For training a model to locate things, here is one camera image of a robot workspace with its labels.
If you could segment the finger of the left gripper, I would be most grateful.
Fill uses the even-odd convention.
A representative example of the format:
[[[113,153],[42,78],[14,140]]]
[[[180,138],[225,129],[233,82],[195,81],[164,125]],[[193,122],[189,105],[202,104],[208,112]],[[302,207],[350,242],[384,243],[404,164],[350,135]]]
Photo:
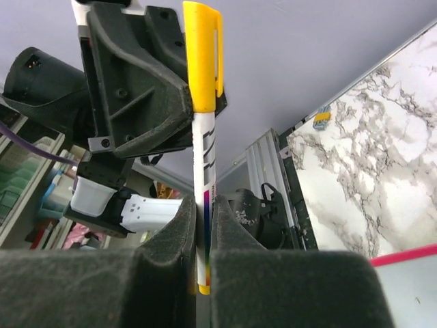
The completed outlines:
[[[171,8],[147,6],[145,25],[150,41],[147,51],[158,64],[156,74],[147,74],[145,90],[157,96],[158,104],[168,100],[172,110],[191,115],[185,40],[178,15]]]

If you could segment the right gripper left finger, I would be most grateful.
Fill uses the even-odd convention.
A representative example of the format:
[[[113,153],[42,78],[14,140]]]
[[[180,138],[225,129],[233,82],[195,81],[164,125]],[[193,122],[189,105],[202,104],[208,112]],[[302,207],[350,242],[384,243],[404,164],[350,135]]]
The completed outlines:
[[[193,197],[135,249],[1,252],[2,327],[194,327]]]

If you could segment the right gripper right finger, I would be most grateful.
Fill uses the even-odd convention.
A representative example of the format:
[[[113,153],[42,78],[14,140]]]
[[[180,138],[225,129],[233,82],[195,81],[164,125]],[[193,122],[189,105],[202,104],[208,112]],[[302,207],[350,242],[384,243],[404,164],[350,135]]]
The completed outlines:
[[[213,327],[393,327],[376,271],[348,251],[268,250],[215,199]]]

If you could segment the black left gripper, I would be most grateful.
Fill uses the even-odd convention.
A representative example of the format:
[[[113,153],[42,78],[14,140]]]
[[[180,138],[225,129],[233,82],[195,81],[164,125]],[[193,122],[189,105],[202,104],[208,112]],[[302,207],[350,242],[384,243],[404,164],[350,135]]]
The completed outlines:
[[[156,6],[136,15],[115,3],[71,4],[96,134],[77,165],[65,216],[116,238],[158,231],[164,226],[163,200],[127,188],[133,161],[119,158],[154,152],[191,125],[178,16]]]

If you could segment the yellow marker cap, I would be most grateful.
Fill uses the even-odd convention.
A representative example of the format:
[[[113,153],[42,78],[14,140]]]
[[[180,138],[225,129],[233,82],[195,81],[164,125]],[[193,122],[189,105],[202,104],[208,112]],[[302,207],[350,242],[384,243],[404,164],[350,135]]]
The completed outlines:
[[[183,2],[188,86],[196,113],[212,113],[224,89],[223,17],[203,3]]]

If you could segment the pink framed whiteboard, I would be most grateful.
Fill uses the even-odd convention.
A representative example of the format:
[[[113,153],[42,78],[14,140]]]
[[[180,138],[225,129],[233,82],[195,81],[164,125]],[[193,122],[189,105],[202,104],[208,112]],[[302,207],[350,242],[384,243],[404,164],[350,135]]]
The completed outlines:
[[[436,245],[371,259],[396,327],[436,326]]]

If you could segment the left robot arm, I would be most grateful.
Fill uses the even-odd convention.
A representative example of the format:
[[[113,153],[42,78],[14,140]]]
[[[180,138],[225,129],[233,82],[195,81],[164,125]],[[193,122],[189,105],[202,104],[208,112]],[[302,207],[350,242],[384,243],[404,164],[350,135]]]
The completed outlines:
[[[137,158],[192,148],[198,237],[209,237],[215,198],[215,117],[226,107],[223,17],[185,1],[74,1],[83,69],[35,47],[22,51],[1,99],[85,149],[65,216],[124,238],[174,216],[126,187]]]

